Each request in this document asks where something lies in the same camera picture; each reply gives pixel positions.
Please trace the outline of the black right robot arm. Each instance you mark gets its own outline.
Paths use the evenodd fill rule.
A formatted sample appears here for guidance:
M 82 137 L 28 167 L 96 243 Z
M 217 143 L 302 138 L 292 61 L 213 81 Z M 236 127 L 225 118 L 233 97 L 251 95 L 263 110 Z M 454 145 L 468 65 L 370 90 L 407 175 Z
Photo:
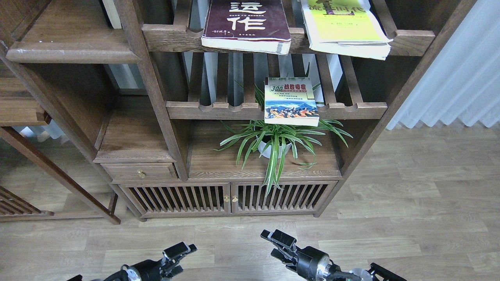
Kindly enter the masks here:
M 343 272 L 333 263 L 329 255 L 314 247 L 303 249 L 296 246 L 296 238 L 276 229 L 263 230 L 261 237 L 276 246 L 271 255 L 279 259 L 286 268 L 308 281 L 403 281 L 403 277 L 371 263 L 368 270 L 355 268 Z

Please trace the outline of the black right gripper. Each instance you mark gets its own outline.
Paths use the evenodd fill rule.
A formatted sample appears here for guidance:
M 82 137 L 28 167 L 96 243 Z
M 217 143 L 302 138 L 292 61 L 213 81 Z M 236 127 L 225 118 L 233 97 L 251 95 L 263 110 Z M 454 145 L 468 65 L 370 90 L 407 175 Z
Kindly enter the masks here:
M 263 230 L 261 238 L 273 243 L 276 249 L 271 256 L 280 260 L 287 269 L 296 272 L 308 281 L 330 281 L 330 257 L 314 247 L 296 247 L 296 238 L 278 229 L 274 232 Z

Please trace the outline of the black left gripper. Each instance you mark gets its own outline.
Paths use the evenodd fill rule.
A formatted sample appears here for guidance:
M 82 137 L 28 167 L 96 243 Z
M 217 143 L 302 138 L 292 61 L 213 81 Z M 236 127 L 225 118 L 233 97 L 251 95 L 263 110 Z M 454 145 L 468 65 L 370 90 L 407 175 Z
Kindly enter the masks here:
M 171 281 L 184 271 L 179 265 L 180 260 L 197 250 L 195 244 L 180 242 L 165 249 L 164 257 L 158 261 L 144 260 L 128 267 L 127 278 L 129 281 Z

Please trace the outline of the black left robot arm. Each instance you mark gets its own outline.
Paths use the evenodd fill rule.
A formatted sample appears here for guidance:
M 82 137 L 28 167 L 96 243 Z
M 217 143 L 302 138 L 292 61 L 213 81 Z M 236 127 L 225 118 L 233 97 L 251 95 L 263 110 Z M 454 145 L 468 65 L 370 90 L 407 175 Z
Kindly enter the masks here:
M 122 265 L 119 271 L 106 277 L 105 281 L 171 281 L 183 272 L 180 260 L 186 255 L 197 251 L 194 244 L 180 242 L 163 251 L 163 257 L 158 260 L 143 260 L 132 266 Z

